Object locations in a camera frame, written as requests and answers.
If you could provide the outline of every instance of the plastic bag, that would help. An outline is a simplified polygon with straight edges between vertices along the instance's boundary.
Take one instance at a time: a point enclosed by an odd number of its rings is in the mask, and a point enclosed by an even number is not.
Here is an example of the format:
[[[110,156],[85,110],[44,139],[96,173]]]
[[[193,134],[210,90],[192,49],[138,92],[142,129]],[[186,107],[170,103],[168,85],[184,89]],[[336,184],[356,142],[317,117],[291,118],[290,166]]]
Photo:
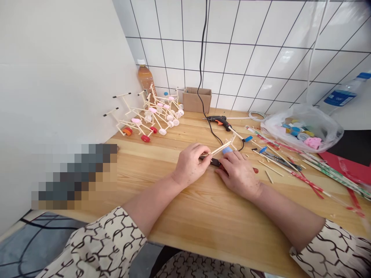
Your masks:
[[[295,136],[283,132],[282,124],[291,123],[294,119],[304,123],[305,127],[315,134],[315,137],[322,139],[318,149],[311,148]],[[295,149],[310,153],[326,151],[334,146],[344,134],[342,126],[333,118],[307,104],[294,105],[288,110],[270,115],[264,119],[260,127],[263,133],[280,139]]]

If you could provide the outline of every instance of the patterned shirt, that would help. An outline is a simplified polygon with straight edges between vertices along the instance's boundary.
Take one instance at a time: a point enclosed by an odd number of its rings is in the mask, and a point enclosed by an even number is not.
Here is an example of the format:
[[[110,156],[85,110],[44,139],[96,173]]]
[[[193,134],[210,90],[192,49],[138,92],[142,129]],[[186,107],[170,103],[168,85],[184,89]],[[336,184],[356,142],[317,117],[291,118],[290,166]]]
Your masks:
[[[126,211],[117,207],[71,234],[63,252],[37,278],[128,277],[130,264],[147,238]],[[319,234],[301,252],[290,256],[310,277],[367,277],[371,244],[326,220]],[[156,277],[263,277],[263,273],[182,251],[168,260]]]

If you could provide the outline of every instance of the orange juice bottle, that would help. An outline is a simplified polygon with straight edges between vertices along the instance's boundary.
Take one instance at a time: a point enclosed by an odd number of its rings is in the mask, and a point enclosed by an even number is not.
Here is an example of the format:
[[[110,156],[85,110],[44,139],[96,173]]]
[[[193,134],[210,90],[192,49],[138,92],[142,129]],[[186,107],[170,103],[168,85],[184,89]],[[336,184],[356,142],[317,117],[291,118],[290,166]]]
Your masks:
[[[139,64],[138,78],[139,78],[140,83],[142,84],[143,89],[147,90],[147,95],[149,93],[152,93],[152,94],[155,94],[155,96],[157,96],[155,84],[153,82],[153,76],[150,70],[146,67],[145,60],[138,59],[138,64]],[[151,84],[153,84],[153,92],[150,89]],[[155,102],[154,100],[155,99],[153,95],[151,95],[150,101],[154,103]]]

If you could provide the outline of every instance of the hand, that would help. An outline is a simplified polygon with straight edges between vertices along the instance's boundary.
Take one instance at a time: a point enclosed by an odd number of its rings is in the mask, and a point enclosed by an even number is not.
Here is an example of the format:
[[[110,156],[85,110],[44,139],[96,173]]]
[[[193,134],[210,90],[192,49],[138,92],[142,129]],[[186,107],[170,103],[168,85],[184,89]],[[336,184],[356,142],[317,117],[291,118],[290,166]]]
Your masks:
[[[249,201],[256,200],[262,193],[262,183],[256,178],[250,161],[240,152],[234,151],[219,159],[228,175],[221,169],[215,170],[226,186]]]
[[[189,145],[181,151],[177,167],[171,174],[173,180],[184,188],[198,180],[210,165],[212,155],[206,156],[201,163],[198,158],[203,153],[208,152],[210,152],[210,149],[200,143]]]

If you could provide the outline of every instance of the wooden table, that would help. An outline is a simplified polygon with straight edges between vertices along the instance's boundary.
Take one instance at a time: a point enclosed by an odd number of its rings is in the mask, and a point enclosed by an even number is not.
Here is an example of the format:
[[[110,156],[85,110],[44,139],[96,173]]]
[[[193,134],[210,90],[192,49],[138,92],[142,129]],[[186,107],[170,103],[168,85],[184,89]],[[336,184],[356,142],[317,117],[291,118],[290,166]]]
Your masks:
[[[211,108],[209,115],[248,116],[244,112],[214,108]],[[152,135],[150,143],[144,143],[137,134],[123,137],[117,133],[107,142],[120,146],[117,156],[117,184],[109,183],[105,187],[98,186],[97,182],[94,185],[95,193],[98,194],[96,198],[100,196],[103,202],[100,201],[97,205],[96,202],[91,204],[88,201],[82,207],[84,210],[54,212],[85,222],[94,221],[172,172],[179,153],[189,144],[200,142],[211,150],[216,149],[220,143],[211,134],[207,121],[202,120],[203,117],[201,113],[186,112],[180,119],[179,126],[168,129],[166,136]],[[246,130],[246,125],[260,126],[250,119],[228,121],[243,137],[252,135]],[[212,123],[212,127],[222,140],[231,137],[231,132],[227,133],[222,126]],[[235,146],[239,148],[241,141],[237,139]],[[259,138],[254,136],[254,139],[260,144]],[[259,169],[258,177],[264,183],[318,215],[337,222],[353,234],[366,236],[361,219],[355,213],[327,197],[324,200],[319,199],[306,183],[285,173],[273,163],[269,165],[284,174],[284,177],[268,170],[258,163],[261,157],[251,151],[254,147],[252,143],[246,143],[242,153],[249,155],[253,166]],[[307,169],[303,173],[309,180],[351,204],[344,186],[310,166],[305,166]],[[197,182],[171,202],[153,227],[149,240],[283,277],[305,277],[305,273],[290,258],[291,245],[282,232],[254,205],[226,188],[214,169],[215,167],[210,166]],[[268,170],[274,184],[269,182],[264,170]],[[111,178],[112,173],[116,175],[111,164]],[[110,194],[100,194],[107,190]],[[369,216],[370,203],[358,195],[357,197]]]

